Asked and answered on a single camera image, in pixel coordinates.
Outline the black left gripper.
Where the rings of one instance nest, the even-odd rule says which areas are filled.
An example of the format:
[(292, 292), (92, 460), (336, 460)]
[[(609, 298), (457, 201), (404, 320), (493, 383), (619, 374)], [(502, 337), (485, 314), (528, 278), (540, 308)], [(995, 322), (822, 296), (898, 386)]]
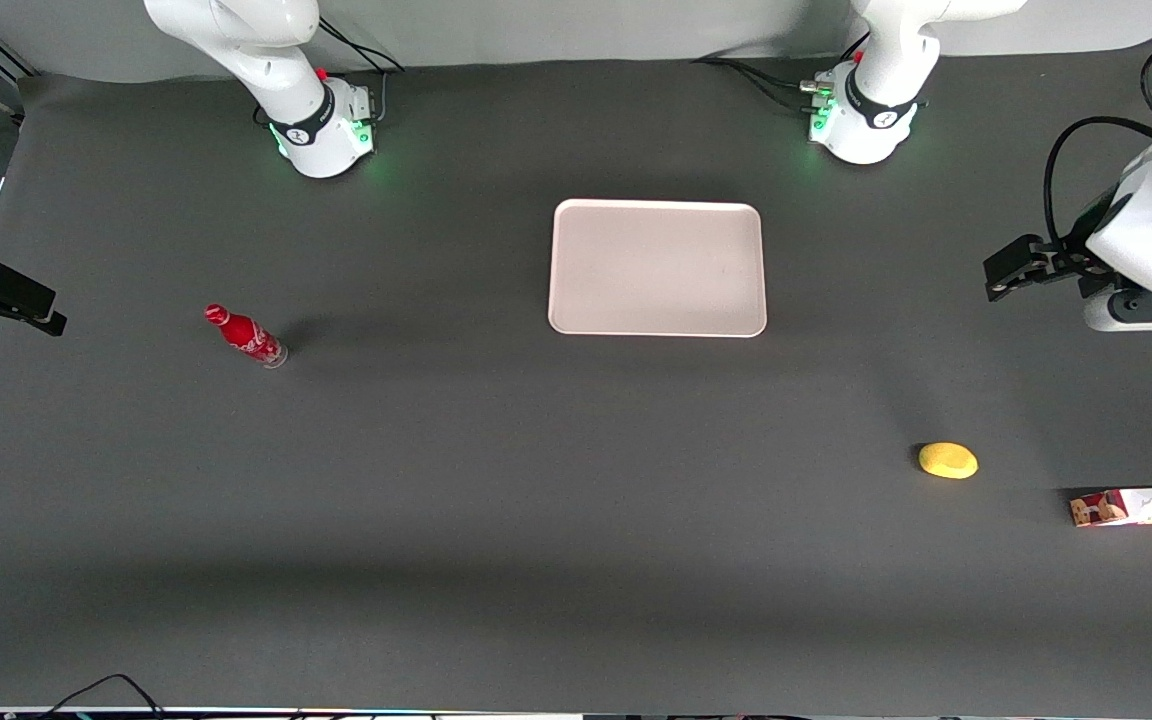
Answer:
[(1047, 243), (1039, 236), (1020, 236), (983, 262), (987, 301), (1005, 300), (1011, 291), (1036, 285), (1075, 281), (1082, 300), (1114, 290), (1114, 270), (1108, 268), (1085, 247), (1064, 245), (1058, 238)]

